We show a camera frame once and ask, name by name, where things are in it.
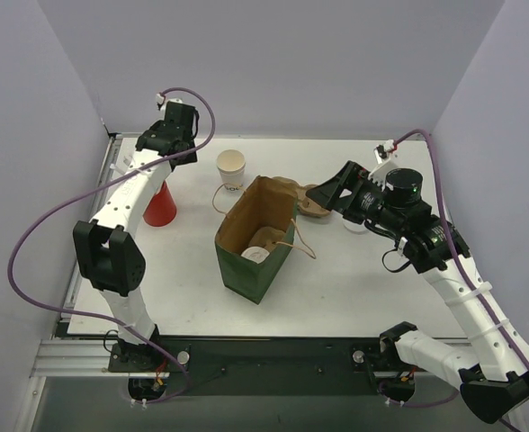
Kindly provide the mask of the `green paper takeout bag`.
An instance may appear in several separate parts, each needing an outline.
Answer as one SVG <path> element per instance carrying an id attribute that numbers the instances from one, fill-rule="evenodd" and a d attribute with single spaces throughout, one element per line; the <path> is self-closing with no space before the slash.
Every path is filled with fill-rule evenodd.
<path id="1" fill-rule="evenodd" d="M 304 240 L 297 223 L 297 194 L 280 181 L 258 176 L 223 211 L 214 244 L 225 287 L 254 304 L 262 301 L 288 255 L 299 250 L 311 259 L 316 253 Z"/>

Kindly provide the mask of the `brown pulp cup carrier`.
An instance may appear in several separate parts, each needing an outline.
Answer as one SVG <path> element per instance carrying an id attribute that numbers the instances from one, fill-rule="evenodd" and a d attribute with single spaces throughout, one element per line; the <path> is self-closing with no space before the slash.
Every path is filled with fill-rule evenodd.
<path id="1" fill-rule="evenodd" d="M 261 227 L 250 239 L 248 246 L 265 248 L 270 253 L 276 248 L 276 244 L 283 240 L 285 232 L 270 226 Z"/>

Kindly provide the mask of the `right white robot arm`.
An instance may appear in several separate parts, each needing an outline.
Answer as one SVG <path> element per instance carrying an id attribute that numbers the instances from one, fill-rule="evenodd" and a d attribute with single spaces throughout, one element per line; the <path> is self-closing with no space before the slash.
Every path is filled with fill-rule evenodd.
<path id="1" fill-rule="evenodd" d="M 403 321 L 380 335 L 390 363 L 414 365 L 450 384 L 480 420 L 494 424 L 529 400 L 529 345 L 479 277 L 468 245 L 421 196 L 423 176 L 411 168 L 376 175 L 349 161 L 307 197 L 344 220 L 394 242 L 394 249 L 441 296 L 471 345 L 448 346 Z"/>

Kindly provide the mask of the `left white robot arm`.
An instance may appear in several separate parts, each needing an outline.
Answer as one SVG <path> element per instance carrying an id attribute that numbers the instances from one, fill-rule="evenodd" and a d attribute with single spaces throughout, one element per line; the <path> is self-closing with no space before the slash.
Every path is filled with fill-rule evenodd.
<path id="1" fill-rule="evenodd" d="M 101 210 L 73 229 L 76 259 L 81 275 L 107 302 L 119 320 L 120 338 L 132 344 L 129 359 L 141 370 L 150 370 L 161 358 L 160 346 L 150 341 L 156 325 L 149 317 L 140 290 L 145 257 L 134 239 L 145 210 L 178 165 L 197 161 L 194 153 L 155 166 L 162 157 L 195 147 L 199 114 L 195 107 L 168 101 L 164 117 L 137 139 L 127 173 Z"/>

